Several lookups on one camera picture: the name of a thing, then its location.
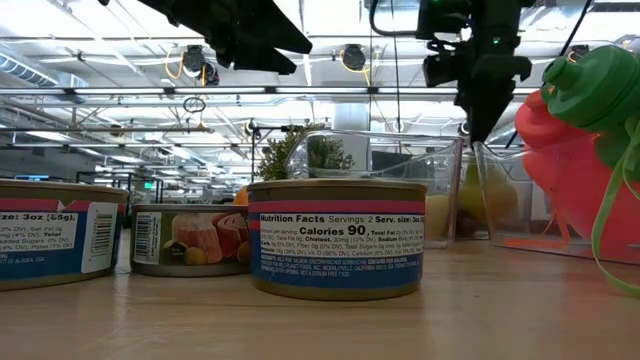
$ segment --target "barcode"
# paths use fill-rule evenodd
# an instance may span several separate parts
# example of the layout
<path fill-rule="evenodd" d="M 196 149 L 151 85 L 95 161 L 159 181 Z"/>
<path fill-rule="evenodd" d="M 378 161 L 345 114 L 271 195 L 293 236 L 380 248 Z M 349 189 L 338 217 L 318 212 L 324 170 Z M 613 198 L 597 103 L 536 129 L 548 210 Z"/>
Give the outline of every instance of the barcode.
<path fill-rule="evenodd" d="M 150 259 L 151 258 L 151 226 L 152 217 L 151 214 L 138 214 L 136 223 L 136 242 L 134 255 L 135 259 Z"/>
<path fill-rule="evenodd" d="M 93 242 L 91 243 L 91 255 L 104 255 L 110 252 L 111 227 L 113 214 L 97 214 L 93 222 Z"/>

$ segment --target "white label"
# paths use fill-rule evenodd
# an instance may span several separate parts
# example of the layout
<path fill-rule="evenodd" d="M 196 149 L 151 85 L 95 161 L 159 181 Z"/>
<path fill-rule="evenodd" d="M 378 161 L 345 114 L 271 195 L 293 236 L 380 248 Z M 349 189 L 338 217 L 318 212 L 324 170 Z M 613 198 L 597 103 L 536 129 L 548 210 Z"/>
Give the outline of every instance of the white label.
<path fill-rule="evenodd" d="M 162 213 L 138 213 L 136 217 L 133 261 L 140 264 L 160 263 L 160 226 Z"/>
<path fill-rule="evenodd" d="M 0 252 L 73 249 L 78 214 L 0 212 Z"/>
<path fill-rule="evenodd" d="M 109 268 L 113 255 L 118 204 L 91 203 L 82 255 L 82 273 Z"/>
<path fill-rule="evenodd" d="M 424 250 L 423 215 L 261 214 L 261 253 L 393 257 Z"/>

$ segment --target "green ribbon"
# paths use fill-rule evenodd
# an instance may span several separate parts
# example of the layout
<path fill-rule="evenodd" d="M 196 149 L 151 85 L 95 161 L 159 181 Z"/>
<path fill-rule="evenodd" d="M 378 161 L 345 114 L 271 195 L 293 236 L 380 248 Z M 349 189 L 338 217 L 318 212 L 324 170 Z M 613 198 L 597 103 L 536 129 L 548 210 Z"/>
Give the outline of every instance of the green ribbon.
<path fill-rule="evenodd" d="M 631 137 L 631 142 L 622 158 L 618 160 L 616 167 L 613 169 L 613 174 L 609 179 L 609 183 L 607 184 L 607 190 L 605 191 L 602 204 L 598 210 L 598 215 L 593 222 L 593 229 L 591 231 L 591 248 L 593 250 L 593 257 L 595 258 L 605 279 L 625 293 L 640 297 L 640 286 L 632 285 L 618 279 L 608 272 L 600 263 L 600 242 L 602 234 L 604 233 L 607 218 L 613 209 L 613 204 L 616 201 L 618 191 L 620 190 L 623 181 L 636 199 L 640 200 L 640 192 L 636 191 L 632 186 L 633 170 L 640 164 L 640 118 L 631 118 L 627 120 L 625 128 Z"/>

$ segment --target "green bottle cap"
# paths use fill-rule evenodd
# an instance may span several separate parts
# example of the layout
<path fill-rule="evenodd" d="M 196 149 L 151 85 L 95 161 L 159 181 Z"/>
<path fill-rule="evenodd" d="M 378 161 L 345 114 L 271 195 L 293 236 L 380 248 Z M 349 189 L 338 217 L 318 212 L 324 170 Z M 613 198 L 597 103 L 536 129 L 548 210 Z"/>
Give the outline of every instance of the green bottle cap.
<path fill-rule="evenodd" d="M 549 112 L 586 131 L 619 126 L 640 99 L 640 62 L 616 46 L 599 47 L 577 63 L 560 57 L 542 79 L 555 87 L 544 96 Z"/>

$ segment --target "nutrition facts label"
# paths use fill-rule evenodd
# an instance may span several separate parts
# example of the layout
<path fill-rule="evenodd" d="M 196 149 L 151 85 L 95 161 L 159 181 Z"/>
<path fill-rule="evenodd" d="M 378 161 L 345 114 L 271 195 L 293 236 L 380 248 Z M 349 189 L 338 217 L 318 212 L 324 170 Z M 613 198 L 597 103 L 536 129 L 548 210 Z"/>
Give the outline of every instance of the nutrition facts label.
<path fill-rule="evenodd" d="M 0 252 L 73 249 L 78 214 L 1 212 Z"/>
<path fill-rule="evenodd" d="M 421 254 L 423 215 L 261 214 L 262 254 L 383 258 Z"/>

